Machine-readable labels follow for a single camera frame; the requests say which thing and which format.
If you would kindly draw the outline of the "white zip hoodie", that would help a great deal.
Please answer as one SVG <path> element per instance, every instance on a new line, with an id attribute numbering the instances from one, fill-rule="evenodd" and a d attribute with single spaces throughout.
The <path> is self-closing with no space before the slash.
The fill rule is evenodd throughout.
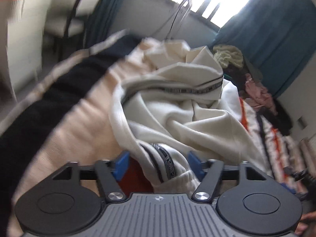
<path id="1" fill-rule="evenodd" d="M 242 125 L 237 87 L 207 47 L 165 41 L 146 50 L 144 60 L 154 72 L 117 85 L 109 119 L 156 193 L 196 190 L 199 180 L 186 159 L 191 151 L 271 172 L 259 141 Z"/>

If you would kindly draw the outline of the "dark clothes pile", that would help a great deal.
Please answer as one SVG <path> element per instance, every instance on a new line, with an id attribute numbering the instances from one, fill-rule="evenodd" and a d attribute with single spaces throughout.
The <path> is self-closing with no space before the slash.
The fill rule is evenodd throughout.
<path id="1" fill-rule="evenodd" d="M 229 64 L 227 68 L 223 69 L 223 72 L 224 78 L 231 81 L 237 87 L 239 96 L 243 99 L 250 97 L 245 87 L 248 77 L 250 77 L 257 86 L 263 86 L 261 83 L 263 78 L 262 73 L 258 68 L 254 67 L 246 57 L 243 57 L 243 66 L 241 68 Z"/>

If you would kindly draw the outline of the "black headboard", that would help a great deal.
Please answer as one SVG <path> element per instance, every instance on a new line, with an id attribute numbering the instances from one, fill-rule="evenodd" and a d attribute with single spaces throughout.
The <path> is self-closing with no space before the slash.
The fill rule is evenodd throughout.
<path id="1" fill-rule="evenodd" d="M 259 109 L 259 114 L 264 116 L 282 135 L 288 136 L 293 127 L 292 120 L 277 99 L 273 98 L 273 102 L 276 113 L 271 112 L 271 110 L 266 107 L 261 107 Z"/>

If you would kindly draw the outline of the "striped bed blanket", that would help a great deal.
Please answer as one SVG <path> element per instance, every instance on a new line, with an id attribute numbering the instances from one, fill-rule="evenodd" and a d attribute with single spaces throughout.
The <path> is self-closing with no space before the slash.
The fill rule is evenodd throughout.
<path id="1" fill-rule="evenodd" d="M 155 68 L 145 62 L 144 52 L 161 43 L 120 31 L 90 49 L 80 50 L 56 65 L 3 120 L 1 236 L 20 236 L 12 210 L 16 201 L 66 162 L 93 164 L 124 150 L 109 119 L 113 93 L 123 81 L 154 72 Z M 296 192 L 306 192 L 300 182 L 283 172 L 286 166 L 298 171 L 304 167 L 293 139 L 283 136 L 240 101 L 244 106 L 242 125 L 259 141 L 271 170 L 268 175 Z M 152 186 L 142 168 L 127 178 L 133 192 Z"/>

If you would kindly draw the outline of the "pink garment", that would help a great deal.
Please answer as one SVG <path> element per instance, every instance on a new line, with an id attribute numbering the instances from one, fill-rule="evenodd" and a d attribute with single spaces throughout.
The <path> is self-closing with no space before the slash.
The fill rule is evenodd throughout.
<path id="1" fill-rule="evenodd" d="M 261 82 L 255 82 L 249 73 L 247 73 L 245 76 L 245 91 L 248 95 L 248 98 L 245 99 L 246 103 L 255 111 L 259 111 L 262 108 L 267 108 L 272 114 L 276 116 L 276 107 L 273 97 L 268 92 L 268 89 L 264 87 Z"/>

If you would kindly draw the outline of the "yellow-green knit cloth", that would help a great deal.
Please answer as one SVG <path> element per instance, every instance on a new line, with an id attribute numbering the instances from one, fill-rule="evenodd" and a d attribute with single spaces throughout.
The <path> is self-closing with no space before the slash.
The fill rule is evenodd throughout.
<path id="1" fill-rule="evenodd" d="M 233 45 L 219 44 L 213 46 L 214 58 L 223 69 L 233 65 L 239 69 L 244 66 L 244 57 L 242 52 Z"/>

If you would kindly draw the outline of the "blue curtain left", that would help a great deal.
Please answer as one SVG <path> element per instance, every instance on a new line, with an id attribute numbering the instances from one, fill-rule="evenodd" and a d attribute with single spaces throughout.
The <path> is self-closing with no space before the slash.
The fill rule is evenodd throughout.
<path id="1" fill-rule="evenodd" d="M 104 41 L 109 36 L 123 2 L 124 0 L 98 0 L 86 23 L 83 42 L 85 49 Z"/>

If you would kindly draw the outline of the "blue curtain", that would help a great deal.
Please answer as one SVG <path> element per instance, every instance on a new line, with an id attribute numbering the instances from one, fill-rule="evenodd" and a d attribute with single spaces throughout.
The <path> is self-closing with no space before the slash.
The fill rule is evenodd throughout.
<path id="1" fill-rule="evenodd" d="M 315 5 L 312 0 L 249 0 L 218 31 L 211 45 L 218 44 L 237 47 L 278 97 L 315 52 Z"/>
<path id="2" fill-rule="evenodd" d="M 123 2 L 124 0 L 98 0 L 86 23 L 83 42 L 85 49 L 104 41 L 109 36 Z"/>

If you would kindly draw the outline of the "blue curtain right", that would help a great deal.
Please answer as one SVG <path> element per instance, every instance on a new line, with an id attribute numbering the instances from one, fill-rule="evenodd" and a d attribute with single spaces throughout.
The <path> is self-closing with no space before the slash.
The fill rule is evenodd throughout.
<path id="1" fill-rule="evenodd" d="M 249 0 L 218 31 L 211 45 L 218 44 L 237 47 L 278 97 L 315 52 L 315 5 L 312 0 Z"/>

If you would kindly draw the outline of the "garment steamer stand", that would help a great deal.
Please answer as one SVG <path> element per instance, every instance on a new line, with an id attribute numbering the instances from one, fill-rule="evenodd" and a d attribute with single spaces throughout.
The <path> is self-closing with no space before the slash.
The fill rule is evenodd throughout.
<path id="1" fill-rule="evenodd" d="M 166 35 L 164 36 L 164 40 L 171 40 L 174 36 L 179 32 L 181 26 L 183 25 L 184 20 L 188 17 L 192 8 L 192 0 L 182 0 L 176 10 L 167 18 L 165 22 L 162 23 L 158 29 L 150 34 L 150 37 L 157 36 L 168 23 L 170 26 Z"/>

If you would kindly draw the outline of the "white black chair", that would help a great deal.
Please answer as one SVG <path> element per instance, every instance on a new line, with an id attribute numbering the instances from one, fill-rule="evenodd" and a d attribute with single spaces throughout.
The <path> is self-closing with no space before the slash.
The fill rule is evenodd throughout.
<path id="1" fill-rule="evenodd" d="M 83 40 L 86 22 L 99 0 L 52 0 L 44 26 L 45 35 L 53 39 L 53 52 L 63 60 L 69 39 Z"/>

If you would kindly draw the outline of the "white dresser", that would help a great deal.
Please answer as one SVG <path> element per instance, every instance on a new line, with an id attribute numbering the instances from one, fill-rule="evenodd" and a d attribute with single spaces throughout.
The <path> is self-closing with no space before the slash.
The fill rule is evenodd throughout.
<path id="1" fill-rule="evenodd" d="M 1 0 L 1 82 L 15 99 L 42 71 L 44 25 L 51 0 Z"/>

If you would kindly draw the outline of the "wall switch plate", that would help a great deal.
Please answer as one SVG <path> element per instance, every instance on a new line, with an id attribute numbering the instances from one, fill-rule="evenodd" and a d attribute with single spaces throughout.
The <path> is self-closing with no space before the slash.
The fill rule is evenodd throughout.
<path id="1" fill-rule="evenodd" d="M 299 127 L 300 127 L 302 130 L 307 127 L 307 123 L 306 123 L 305 119 L 303 118 L 303 116 L 301 116 L 301 117 L 299 117 L 299 118 L 297 119 L 297 123 L 298 123 Z"/>

